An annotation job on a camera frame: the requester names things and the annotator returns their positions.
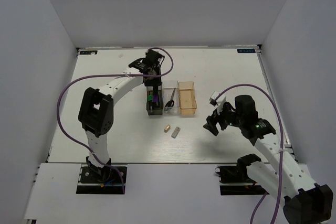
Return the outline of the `purple cap highlighter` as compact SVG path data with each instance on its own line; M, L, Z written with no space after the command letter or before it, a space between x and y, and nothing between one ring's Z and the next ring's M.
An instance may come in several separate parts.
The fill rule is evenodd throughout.
M159 98L158 87L153 87L153 106L156 108L156 101Z

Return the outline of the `green cap highlighter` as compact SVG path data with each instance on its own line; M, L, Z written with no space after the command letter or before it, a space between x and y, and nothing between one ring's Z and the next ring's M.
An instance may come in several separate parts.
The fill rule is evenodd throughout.
M153 110L153 95L148 95L148 100L147 100L147 103L148 103L148 110Z

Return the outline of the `black handled scissors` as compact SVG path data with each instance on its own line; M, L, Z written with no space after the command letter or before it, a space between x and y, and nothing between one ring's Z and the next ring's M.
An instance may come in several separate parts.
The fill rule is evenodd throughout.
M173 89L172 94L170 96L170 99L167 101L165 107L164 107L164 111L168 111L170 109L172 109L174 107L175 101L174 101L174 95L175 95L175 90L176 88Z

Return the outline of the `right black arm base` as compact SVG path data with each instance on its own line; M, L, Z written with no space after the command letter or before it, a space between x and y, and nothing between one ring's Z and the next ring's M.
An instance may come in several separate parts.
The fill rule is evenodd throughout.
M266 191L247 175L247 167L260 162L256 154L249 154L237 160L235 166L217 166L215 174L219 177L221 196L263 195Z

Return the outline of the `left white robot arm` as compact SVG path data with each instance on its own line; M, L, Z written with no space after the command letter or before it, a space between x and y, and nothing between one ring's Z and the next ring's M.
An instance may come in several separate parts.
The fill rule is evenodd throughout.
M110 178L111 159L107 149L107 133L114 121L114 106L134 88L145 85L148 115L163 114L161 63L164 56L149 49L144 58L130 63L120 77L101 88L87 88L84 92L78 120L84 129L89 148L87 165L101 182Z

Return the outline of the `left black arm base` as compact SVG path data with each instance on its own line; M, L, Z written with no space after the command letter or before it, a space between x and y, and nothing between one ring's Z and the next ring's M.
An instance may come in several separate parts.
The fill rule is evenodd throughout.
M82 166L78 178L77 195L123 195L122 181L115 170L99 177L88 166Z

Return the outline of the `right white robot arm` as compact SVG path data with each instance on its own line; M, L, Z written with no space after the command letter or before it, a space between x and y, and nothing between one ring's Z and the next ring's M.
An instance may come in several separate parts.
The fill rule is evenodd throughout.
M269 169L255 154L237 161L237 175L247 182L258 183L276 198L289 223L321 223L331 217L333 192L328 185L319 185L280 145L276 130L258 116L255 102L249 95L239 95L231 105L215 91L210 98L215 106L206 119L204 128L213 135L228 126L237 127L268 163Z

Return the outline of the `clear plastic bin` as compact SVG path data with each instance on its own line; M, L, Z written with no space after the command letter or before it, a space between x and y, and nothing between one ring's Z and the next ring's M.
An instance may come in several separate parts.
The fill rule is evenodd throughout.
M179 114L179 85L177 80L163 82L163 113L165 115Z

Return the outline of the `orange plastic bin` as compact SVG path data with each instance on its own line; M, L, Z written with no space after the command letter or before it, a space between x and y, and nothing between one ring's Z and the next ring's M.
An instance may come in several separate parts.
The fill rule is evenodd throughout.
M180 101L180 114L182 116L194 116L197 109L194 82L179 82L178 92Z

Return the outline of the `dark grey plastic bin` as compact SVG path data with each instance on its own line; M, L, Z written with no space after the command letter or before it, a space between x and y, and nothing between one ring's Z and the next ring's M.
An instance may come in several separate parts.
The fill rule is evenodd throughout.
M159 86L155 86L155 87L158 87L158 90L159 90L159 98L162 100L162 109L159 110L157 108L155 108L153 106L153 110L148 110L148 103L147 103L147 100L148 100L148 95L153 95L153 87L147 87L146 88L146 110L147 110L147 113L148 115L162 115L163 114L163 92L162 92L162 86L159 85Z

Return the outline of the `grey eraser block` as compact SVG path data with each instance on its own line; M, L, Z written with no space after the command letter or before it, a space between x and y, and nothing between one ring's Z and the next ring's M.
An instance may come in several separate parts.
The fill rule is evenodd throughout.
M176 127L175 130L173 131L171 137L172 138L176 138L180 132L181 128L180 127Z

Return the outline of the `tan eraser block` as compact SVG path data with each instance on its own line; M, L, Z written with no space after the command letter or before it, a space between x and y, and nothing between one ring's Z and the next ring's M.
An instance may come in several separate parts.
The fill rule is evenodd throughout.
M164 132L168 132L170 130L171 126L170 125L167 125L165 128L164 128Z

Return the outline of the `left blue corner label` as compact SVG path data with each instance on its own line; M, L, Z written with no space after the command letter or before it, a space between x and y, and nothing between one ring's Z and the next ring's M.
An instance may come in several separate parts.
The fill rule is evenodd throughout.
M81 50L79 52L80 55L96 55L97 53L97 50Z

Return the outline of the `blue corner label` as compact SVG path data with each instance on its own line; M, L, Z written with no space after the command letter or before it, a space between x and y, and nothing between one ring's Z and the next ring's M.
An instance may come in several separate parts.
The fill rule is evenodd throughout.
M249 49L249 48L238 48L237 52L239 54L255 54L255 49Z
M97 53L97 50L81 50L79 52L80 55L96 55Z

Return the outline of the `right blue corner label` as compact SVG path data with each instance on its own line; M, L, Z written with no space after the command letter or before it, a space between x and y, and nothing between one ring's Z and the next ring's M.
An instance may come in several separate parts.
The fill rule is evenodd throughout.
M255 49L249 49L249 48L238 48L237 52L239 54L255 54Z

